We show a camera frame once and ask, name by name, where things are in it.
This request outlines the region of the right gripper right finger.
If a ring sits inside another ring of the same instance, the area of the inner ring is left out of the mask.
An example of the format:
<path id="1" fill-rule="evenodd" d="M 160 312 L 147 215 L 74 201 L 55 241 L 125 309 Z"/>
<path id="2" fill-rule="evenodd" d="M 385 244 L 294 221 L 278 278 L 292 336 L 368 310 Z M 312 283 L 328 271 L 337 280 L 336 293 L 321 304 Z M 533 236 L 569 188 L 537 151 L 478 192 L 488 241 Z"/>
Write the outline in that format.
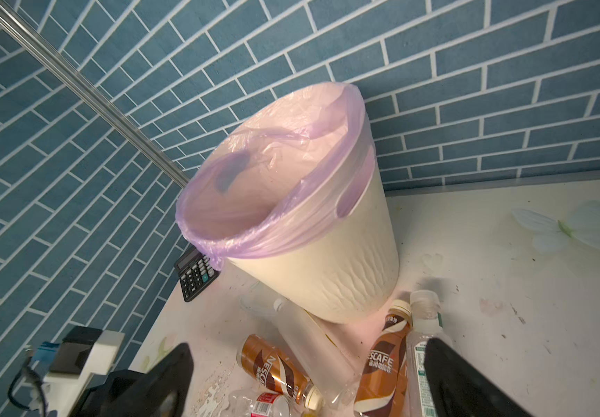
<path id="1" fill-rule="evenodd" d="M 423 365 L 439 416 L 530 417 L 530 413 L 438 338 L 428 340 Z"/>

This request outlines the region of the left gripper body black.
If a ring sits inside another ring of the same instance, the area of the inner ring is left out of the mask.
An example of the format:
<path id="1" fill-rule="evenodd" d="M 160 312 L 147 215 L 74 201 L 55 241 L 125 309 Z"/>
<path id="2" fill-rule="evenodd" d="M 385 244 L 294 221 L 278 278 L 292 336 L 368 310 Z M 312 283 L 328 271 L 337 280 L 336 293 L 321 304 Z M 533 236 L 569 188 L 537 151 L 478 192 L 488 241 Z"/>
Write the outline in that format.
<path id="1" fill-rule="evenodd" d="M 132 370 L 110 373 L 98 387 L 87 389 L 76 402 L 70 416 L 137 416 L 141 400 L 136 399 L 133 386 L 145 374 Z"/>

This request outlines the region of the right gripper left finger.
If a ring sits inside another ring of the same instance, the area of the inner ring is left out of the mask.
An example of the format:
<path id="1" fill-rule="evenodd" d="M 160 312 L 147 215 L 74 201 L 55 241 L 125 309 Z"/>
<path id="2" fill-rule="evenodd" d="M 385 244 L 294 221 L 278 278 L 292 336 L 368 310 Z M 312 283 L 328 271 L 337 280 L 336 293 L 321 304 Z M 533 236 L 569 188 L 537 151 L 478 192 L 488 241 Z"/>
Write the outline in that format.
<path id="1" fill-rule="evenodd" d="M 141 400 L 137 416 L 183 415 L 191 384 L 194 362 L 189 345 L 178 344 L 145 377 L 133 386 Z"/>

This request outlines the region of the clear bottle red label yellow cap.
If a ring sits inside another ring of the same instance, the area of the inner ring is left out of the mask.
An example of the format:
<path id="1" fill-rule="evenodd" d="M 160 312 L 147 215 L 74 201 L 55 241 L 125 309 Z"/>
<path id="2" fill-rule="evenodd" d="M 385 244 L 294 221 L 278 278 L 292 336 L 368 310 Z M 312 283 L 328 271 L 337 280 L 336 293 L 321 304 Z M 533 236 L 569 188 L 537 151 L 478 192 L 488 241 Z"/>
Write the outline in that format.
<path id="1" fill-rule="evenodd" d="M 228 396 L 221 417 L 300 417 L 303 411 L 284 395 L 251 389 L 233 391 Z"/>

